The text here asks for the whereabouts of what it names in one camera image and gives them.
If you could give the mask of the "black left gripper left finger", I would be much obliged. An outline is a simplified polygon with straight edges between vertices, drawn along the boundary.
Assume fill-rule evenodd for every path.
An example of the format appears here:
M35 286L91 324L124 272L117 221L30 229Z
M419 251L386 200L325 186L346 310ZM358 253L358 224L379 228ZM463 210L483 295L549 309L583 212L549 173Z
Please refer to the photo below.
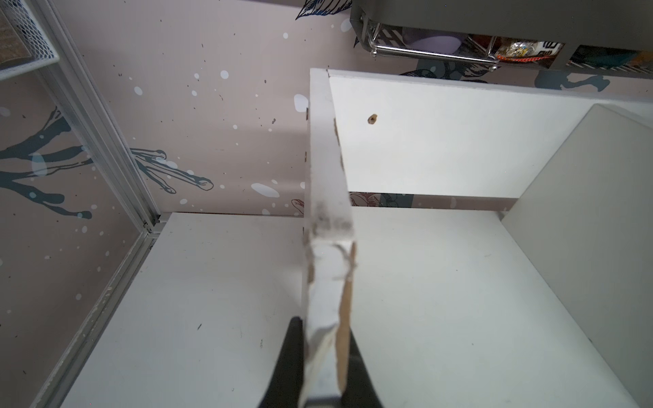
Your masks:
M297 408L303 382L303 321L295 316L289 321L277 363L259 407Z

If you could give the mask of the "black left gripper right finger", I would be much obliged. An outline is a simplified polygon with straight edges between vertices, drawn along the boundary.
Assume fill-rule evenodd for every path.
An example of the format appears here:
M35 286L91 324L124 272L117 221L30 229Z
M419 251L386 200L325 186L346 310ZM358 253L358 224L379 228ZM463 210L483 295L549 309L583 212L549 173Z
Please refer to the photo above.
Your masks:
M347 385L341 398L345 408L382 408L383 405L373 387L372 380L362 358L354 332L350 332L350 354Z

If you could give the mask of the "white wooden bookshelf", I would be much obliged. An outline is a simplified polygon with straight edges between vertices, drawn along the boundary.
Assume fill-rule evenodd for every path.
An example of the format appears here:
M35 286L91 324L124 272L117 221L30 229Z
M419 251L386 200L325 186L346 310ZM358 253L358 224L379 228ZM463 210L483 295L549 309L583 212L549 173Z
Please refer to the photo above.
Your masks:
M652 103L312 69L301 404L652 404Z

